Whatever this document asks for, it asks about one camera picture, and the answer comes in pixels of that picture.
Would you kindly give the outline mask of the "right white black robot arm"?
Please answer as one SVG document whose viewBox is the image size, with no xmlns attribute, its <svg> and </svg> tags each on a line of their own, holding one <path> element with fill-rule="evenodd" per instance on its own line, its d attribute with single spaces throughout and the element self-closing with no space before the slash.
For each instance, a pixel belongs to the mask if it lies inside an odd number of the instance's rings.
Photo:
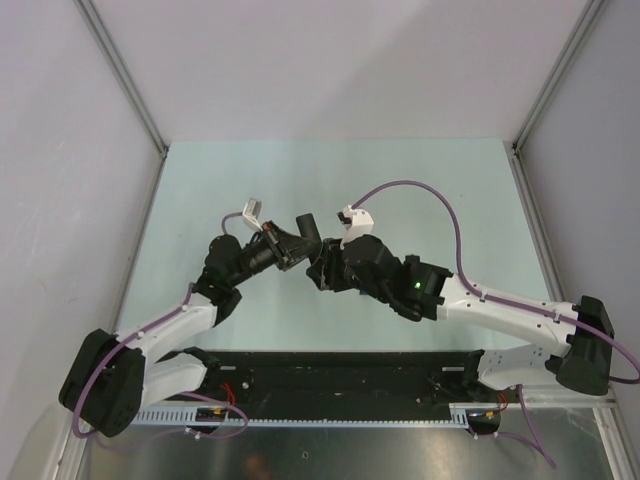
<svg viewBox="0 0 640 480">
<path fill-rule="evenodd" d="M 551 380 L 586 395 L 609 390 L 614 330 L 594 297 L 545 303 L 482 291 L 417 255 L 399 259 L 372 235 L 348 243 L 325 240 L 306 274 L 321 291 L 358 290 L 413 322 L 464 322 L 526 341 L 524 347 L 472 354 L 461 388 L 473 401 Z"/>
</svg>

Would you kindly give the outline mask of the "black remote control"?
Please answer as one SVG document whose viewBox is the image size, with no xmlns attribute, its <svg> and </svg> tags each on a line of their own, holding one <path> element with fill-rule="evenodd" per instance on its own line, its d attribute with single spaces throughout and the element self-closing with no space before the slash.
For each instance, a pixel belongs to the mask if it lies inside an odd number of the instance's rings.
<svg viewBox="0 0 640 480">
<path fill-rule="evenodd" d="M 296 218 L 299 234 L 310 243 L 308 259 L 313 263 L 321 253 L 323 241 L 312 213 L 300 215 Z"/>
</svg>

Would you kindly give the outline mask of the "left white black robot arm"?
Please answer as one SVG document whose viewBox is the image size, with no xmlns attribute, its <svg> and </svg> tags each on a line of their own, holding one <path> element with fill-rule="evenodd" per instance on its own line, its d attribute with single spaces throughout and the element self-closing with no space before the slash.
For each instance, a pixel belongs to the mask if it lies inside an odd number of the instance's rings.
<svg viewBox="0 0 640 480">
<path fill-rule="evenodd" d="M 231 316 L 246 280 L 272 266 L 287 271 L 319 255 L 315 219 L 296 219 L 291 234 L 274 222 L 257 227 L 246 245 L 230 234 L 214 238 L 198 279 L 181 304 L 160 318 L 120 333 L 96 329 L 83 340 L 59 393 L 72 417 L 72 432 L 86 439 L 114 437 L 143 408 L 178 394 L 207 400 L 221 387 L 220 374 L 193 353 L 172 360 L 165 354 Z"/>
</svg>

